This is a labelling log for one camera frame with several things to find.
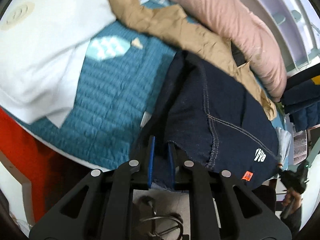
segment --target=person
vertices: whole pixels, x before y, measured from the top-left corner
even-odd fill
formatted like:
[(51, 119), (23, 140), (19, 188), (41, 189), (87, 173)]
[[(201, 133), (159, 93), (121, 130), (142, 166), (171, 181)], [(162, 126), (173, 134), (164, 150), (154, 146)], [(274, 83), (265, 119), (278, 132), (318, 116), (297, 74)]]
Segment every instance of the person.
[(288, 190), (285, 195), (282, 205), (285, 207), (291, 203), (291, 197), (295, 198), (291, 213), (286, 219), (281, 219), (287, 227), (290, 229), (292, 237), (295, 237), (301, 227), (302, 207), (301, 207), (301, 195), (294, 191), (292, 188)]

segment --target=human hand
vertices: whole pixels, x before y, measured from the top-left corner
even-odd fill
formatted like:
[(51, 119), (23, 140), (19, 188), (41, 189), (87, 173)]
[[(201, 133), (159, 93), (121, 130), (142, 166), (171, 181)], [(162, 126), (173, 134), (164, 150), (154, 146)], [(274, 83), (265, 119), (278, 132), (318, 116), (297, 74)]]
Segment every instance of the human hand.
[(287, 206), (291, 203), (291, 197), (295, 198), (295, 203), (293, 204), (293, 207), (291, 209), (290, 215), (296, 212), (298, 208), (301, 207), (301, 195), (294, 191), (292, 188), (288, 190), (288, 193), (285, 195), (284, 200), (282, 201), (283, 206)]

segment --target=red fabric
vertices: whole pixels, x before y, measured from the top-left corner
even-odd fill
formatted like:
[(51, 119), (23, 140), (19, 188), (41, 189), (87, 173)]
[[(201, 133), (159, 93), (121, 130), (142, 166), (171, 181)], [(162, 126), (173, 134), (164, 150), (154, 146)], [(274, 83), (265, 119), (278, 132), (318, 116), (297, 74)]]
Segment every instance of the red fabric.
[(31, 181), (37, 222), (46, 212), (45, 198), (52, 185), (60, 181), (60, 173), (53, 168), (52, 162), (59, 162), (64, 157), (33, 138), (1, 109), (0, 150)]

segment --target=beige circular logo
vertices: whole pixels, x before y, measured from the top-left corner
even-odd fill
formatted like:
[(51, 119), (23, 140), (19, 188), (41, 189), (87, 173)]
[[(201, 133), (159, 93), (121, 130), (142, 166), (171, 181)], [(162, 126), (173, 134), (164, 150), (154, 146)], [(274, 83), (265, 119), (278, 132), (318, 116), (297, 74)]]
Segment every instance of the beige circular logo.
[(26, 2), (19, 5), (8, 14), (7, 18), (1, 26), (1, 30), (8, 30), (14, 27), (16, 24), (22, 22), (33, 12), (34, 8), (35, 4), (32, 2)]

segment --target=pink pillow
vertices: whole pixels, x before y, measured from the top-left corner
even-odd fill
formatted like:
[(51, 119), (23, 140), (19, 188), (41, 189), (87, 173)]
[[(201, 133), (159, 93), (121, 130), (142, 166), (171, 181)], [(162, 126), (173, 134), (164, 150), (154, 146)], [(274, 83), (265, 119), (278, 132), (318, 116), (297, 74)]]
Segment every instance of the pink pillow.
[(287, 82), (281, 51), (267, 25), (240, 0), (173, 0), (221, 37), (230, 38), (279, 101)]

